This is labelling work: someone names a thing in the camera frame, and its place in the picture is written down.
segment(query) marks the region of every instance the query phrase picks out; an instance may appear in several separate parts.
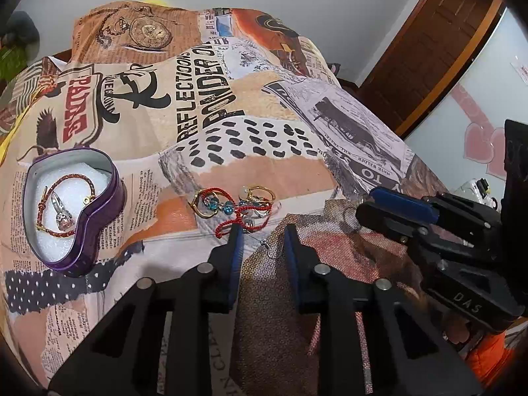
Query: brown wooden door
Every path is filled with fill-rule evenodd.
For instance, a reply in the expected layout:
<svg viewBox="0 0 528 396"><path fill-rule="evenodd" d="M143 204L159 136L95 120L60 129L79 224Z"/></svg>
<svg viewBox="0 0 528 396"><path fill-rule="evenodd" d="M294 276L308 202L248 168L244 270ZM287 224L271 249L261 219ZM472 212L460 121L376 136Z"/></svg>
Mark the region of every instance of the brown wooden door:
<svg viewBox="0 0 528 396"><path fill-rule="evenodd" d="M358 95L396 131L437 85L493 0L421 0Z"/></svg>

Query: white foam padding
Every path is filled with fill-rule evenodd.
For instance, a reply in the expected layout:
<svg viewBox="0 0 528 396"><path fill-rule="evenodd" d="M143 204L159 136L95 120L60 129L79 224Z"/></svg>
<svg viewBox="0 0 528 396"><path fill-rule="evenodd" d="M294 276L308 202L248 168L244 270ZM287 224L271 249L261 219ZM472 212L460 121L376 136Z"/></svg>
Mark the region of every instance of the white foam padding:
<svg viewBox="0 0 528 396"><path fill-rule="evenodd" d="M34 206L34 216L36 224L36 215L39 211L39 202L42 198L42 193L44 187L47 186L50 188L59 178L65 176L66 174L83 174L92 180L93 186L96 190L96 196L101 194L110 183L110 173L100 172L96 169L93 169L88 164L84 162L79 162L78 164L68 165L62 168L56 168L50 170L47 173L44 173L36 185L35 193L35 204ZM66 210L68 210L75 221L73 228L77 227L77 220L81 210L85 207L83 199L86 196L90 195L90 186L86 181L81 178L69 178L68 180L63 181L59 184L54 190L59 198L61 198L62 204ZM57 213L53 204L51 203L51 196L48 197L46 202L46 208L42 214L42 224L44 227L51 229L54 232L61 232L57 227L56 221ZM73 238L75 236L71 235L66 238L57 238L55 236L49 235L47 232L36 231L36 242L40 250L40 255L42 259L48 262L56 262L68 253L72 244Z"/></svg>

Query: pink gemstone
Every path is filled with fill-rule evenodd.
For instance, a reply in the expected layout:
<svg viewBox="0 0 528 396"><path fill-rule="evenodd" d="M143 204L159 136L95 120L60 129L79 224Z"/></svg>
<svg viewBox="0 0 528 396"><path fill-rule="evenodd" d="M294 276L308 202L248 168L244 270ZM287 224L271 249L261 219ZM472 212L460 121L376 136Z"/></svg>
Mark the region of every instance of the pink gemstone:
<svg viewBox="0 0 528 396"><path fill-rule="evenodd" d="M67 231L73 226L74 223L75 222L73 221L73 216L69 211L64 210L61 213L57 214L57 226L59 227L60 231Z"/></svg>

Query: black and white dotted print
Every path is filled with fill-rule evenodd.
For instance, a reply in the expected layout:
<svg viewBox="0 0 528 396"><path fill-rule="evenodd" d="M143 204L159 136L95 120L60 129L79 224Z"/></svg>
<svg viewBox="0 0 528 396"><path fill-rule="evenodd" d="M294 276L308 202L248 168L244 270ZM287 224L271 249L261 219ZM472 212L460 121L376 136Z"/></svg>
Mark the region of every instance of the black and white dotted print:
<svg viewBox="0 0 528 396"><path fill-rule="evenodd" d="M206 129L204 134L175 147L189 167L200 172L247 156L318 159L318 149L323 149L319 138L302 121L236 116Z"/></svg>
<svg viewBox="0 0 528 396"><path fill-rule="evenodd" d="M12 313L40 311L52 305L75 300L84 293L105 289L115 270L133 254L142 253L143 242L138 241L117 258L97 262L85 276L72 278L46 269L43 272L5 272L7 305Z"/></svg>

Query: heart-shaped box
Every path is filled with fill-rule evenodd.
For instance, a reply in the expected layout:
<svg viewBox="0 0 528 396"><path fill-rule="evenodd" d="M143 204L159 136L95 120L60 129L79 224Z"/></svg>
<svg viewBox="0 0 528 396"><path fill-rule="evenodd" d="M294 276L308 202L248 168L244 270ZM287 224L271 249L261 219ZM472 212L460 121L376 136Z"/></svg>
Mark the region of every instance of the heart-shaped box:
<svg viewBox="0 0 528 396"><path fill-rule="evenodd" d="M36 185L42 174L67 165L84 162L94 169L110 174L110 182L103 192L86 205L77 220L73 244L68 253L56 262L48 262L43 257L36 242L35 212L33 206L42 193ZM47 155L29 167L22 198L24 232L31 250L47 267L62 272L68 277L86 274L96 259L99 232L123 209L126 189L112 160L106 153L92 148L73 148Z"/></svg>

